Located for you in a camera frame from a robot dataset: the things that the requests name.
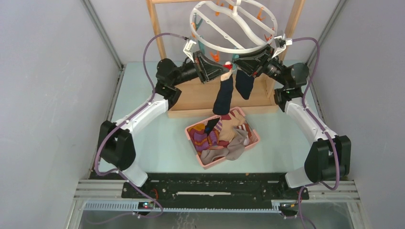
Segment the navy santa sock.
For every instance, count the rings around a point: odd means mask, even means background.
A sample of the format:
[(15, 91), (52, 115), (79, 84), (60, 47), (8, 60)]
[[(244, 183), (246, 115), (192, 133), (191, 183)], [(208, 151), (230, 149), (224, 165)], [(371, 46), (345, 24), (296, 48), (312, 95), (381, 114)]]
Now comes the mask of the navy santa sock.
[(250, 98), (254, 87), (254, 81), (254, 77), (246, 74), (242, 70), (236, 71), (235, 87), (243, 99), (248, 100)]
[(213, 104), (213, 113), (215, 115), (226, 115), (230, 112), (231, 107), (234, 89), (232, 63), (226, 62), (224, 67), (228, 70), (228, 72), (220, 76), (220, 89)]

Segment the grey sock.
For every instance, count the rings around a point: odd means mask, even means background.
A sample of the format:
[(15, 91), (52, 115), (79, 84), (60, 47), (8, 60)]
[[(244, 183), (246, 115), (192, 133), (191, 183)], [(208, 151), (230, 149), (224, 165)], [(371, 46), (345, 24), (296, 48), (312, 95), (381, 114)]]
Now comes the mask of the grey sock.
[(220, 157), (231, 161), (237, 160), (242, 155), (245, 147), (250, 143), (249, 132), (238, 128), (234, 128), (234, 130), (236, 131), (236, 136), (227, 147), (207, 149), (201, 152), (200, 160), (203, 165), (207, 165)]

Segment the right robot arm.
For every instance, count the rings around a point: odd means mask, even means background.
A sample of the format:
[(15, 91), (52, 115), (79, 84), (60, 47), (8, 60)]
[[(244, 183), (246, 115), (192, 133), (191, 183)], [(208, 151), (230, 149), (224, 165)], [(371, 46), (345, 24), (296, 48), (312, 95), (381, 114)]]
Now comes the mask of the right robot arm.
[(328, 128), (307, 103), (301, 88), (307, 84), (309, 67), (302, 62), (285, 66), (269, 45), (236, 56), (232, 64), (249, 77), (265, 74), (282, 85), (274, 90), (275, 103), (292, 118), (311, 144), (304, 166), (284, 175), (283, 183), (277, 187), (279, 196), (291, 199), (296, 195), (297, 187), (315, 183), (336, 190), (341, 177), (350, 171), (351, 141), (346, 135), (339, 136)]

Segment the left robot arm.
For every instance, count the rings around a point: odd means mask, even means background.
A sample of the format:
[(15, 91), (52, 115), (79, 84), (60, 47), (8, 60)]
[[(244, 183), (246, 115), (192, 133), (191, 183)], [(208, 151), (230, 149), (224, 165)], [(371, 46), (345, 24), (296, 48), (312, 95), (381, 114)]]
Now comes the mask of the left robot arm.
[(146, 182), (147, 173), (136, 162), (134, 136), (177, 103), (181, 95), (177, 85), (193, 79), (206, 83), (229, 73), (231, 69), (231, 62), (219, 64), (200, 51), (186, 57), (181, 66), (169, 58), (160, 60), (157, 64), (157, 82), (152, 84), (152, 95), (123, 118), (101, 124), (94, 163), (96, 173), (99, 176), (113, 172), (120, 174), (133, 184), (132, 192), (138, 198), (147, 198), (151, 186)]

